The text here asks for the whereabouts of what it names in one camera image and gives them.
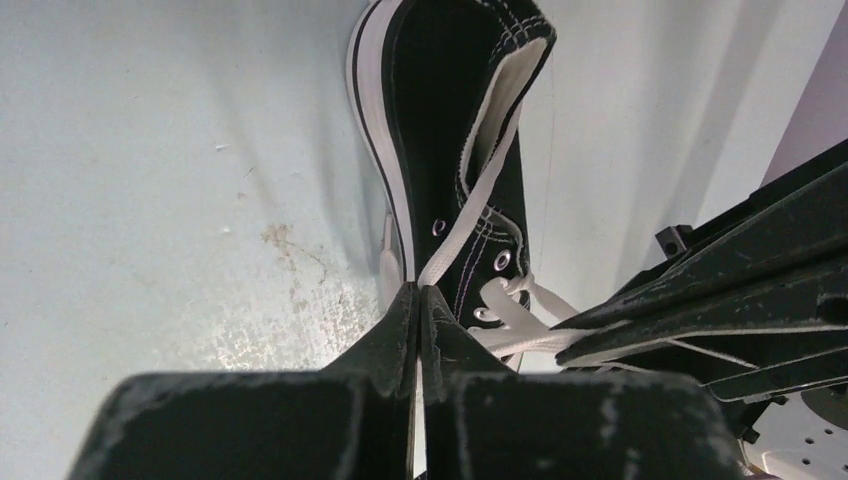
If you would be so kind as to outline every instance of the shoe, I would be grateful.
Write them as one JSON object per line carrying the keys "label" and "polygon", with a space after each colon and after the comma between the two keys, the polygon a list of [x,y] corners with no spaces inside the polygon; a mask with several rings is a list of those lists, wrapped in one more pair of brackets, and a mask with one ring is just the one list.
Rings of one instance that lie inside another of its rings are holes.
{"label": "shoe", "polygon": [[530,0],[378,0],[348,50],[351,105],[397,227],[396,271],[438,285],[500,357],[575,336],[528,311],[532,293],[560,319],[576,314],[533,280],[517,133],[555,38]]}

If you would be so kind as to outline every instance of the eyelet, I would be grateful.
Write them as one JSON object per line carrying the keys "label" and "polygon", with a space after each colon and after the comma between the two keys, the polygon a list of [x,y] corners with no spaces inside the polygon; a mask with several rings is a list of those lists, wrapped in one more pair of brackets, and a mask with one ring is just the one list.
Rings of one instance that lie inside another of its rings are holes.
{"label": "eyelet", "polygon": [[433,236],[434,237],[441,236],[442,233],[444,233],[444,231],[445,231],[445,227],[447,227],[447,226],[448,226],[448,224],[444,220],[436,219],[436,221],[433,222]]}
{"label": "eyelet", "polygon": [[512,252],[504,250],[495,258],[495,271],[500,272],[509,266],[509,261],[512,260]]}

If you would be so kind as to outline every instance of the black canvas upper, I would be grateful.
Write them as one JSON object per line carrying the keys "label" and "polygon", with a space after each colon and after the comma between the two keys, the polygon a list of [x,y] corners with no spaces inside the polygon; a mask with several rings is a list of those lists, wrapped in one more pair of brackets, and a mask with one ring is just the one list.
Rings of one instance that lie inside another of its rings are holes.
{"label": "black canvas upper", "polygon": [[[488,160],[472,156],[468,174],[460,178],[463,147],[498,64],[538,38],[547,40],[547,50],[526,88],[555,38],[531,1],[404,0],[395,14],[383,52],[384,101],[407,185],[416,276],[447,234],[434,235],[434,223],[443,220],[450,229],[465,203],[462,183],[472,188],[476,172]],[[479,290],[487,281],[529,271],[517,135],[489,206],[492,211],[478,221],[439,282],[465,327],[491,326],[473,316],[482,306]],[[495,271],[496,258],[504,250],[512,260]]]}

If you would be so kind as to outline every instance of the white rubber sole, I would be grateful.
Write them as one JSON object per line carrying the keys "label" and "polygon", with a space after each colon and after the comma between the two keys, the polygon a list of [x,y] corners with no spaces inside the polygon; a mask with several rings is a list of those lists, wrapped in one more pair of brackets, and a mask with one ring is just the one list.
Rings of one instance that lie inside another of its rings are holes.
{"label": "white rubber sole", "polygon": [[383,102],[383,45],[392,17],[403,1],[372,1],[356,22],[347,49],[347,93],[359,131],[383,177],[386,197],[397,226],[403,278],[415,281],[412,219],[406,185]]}

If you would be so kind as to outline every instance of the canvas shoe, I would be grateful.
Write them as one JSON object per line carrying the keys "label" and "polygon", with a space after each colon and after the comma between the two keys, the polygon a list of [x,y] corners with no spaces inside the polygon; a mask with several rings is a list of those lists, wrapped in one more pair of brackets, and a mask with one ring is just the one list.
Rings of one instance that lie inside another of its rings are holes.
{"label": "canvas shoe", "polygon": [[530,0],[378,0],[348,51],[351,104],[396,222],[400,258],[384,250],[381,267],[438,285],[501,357],[574,338],[527,310],[532,293],[559,319],[576,313],[533,279],[517,133],[555,38]]}

